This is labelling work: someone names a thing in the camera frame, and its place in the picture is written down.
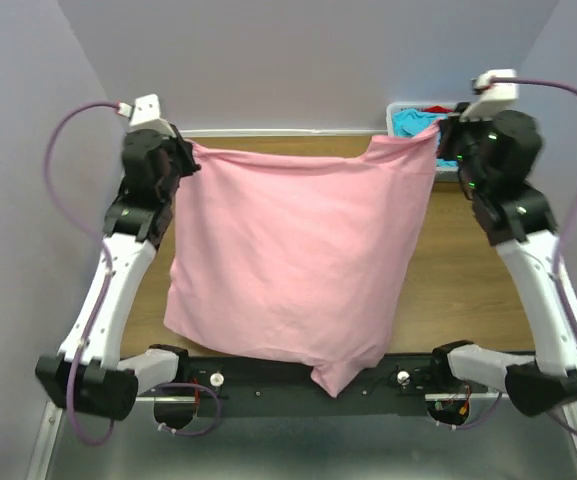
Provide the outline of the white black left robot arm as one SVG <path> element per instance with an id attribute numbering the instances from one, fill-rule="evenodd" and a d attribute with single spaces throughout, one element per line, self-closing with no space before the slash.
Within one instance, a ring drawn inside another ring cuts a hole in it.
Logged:
<path id="1" fill-rule="evenodd" d="M 125 419 L 136 397 L 156 384 L 182 393 L 188 368 L 169 350 L 150 350 L 122 364 L 128 314 L 172 217 L 179 182 L 200 170 L 177 128 L 140 128 L 122 143 L 124 176 L 104 215 L 105 248 L 80 314 L 57 354 L 42 355 L 35 376 L 59 408 L 112 421 Z"/>

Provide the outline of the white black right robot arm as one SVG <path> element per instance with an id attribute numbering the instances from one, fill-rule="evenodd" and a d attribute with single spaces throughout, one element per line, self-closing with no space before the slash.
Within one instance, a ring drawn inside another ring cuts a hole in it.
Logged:
<path id="1" fill-rule="evenodd" d="M 428 379 L 442 392 L 462 382 L 493 388 L 534 417 L 577 401 L 577 337 L 566 316 L 577 313 L 577 300 L 565 273 L 552 272 L 557 224 L 546 196 L 527 180 L 542 147 L 535 119 L 508 109 L 473 117 L 470 106 L 460 102 L 440 120 L 438 155 L 458 163 L 475 219 L 514 281 L 535 353 L 452 342 L 433 350 Z"/>

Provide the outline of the pink t shirt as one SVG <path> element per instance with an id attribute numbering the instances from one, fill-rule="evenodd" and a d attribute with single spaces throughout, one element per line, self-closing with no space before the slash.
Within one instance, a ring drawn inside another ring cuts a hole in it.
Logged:
<path id="1" fill-rule="evenodd" d="M 436 154 L 376 135 L 353 158 L 193 144 L 175 197 L 165 326 L 213 351 L 295 362 L 337 396 L 386 354 Z"/>

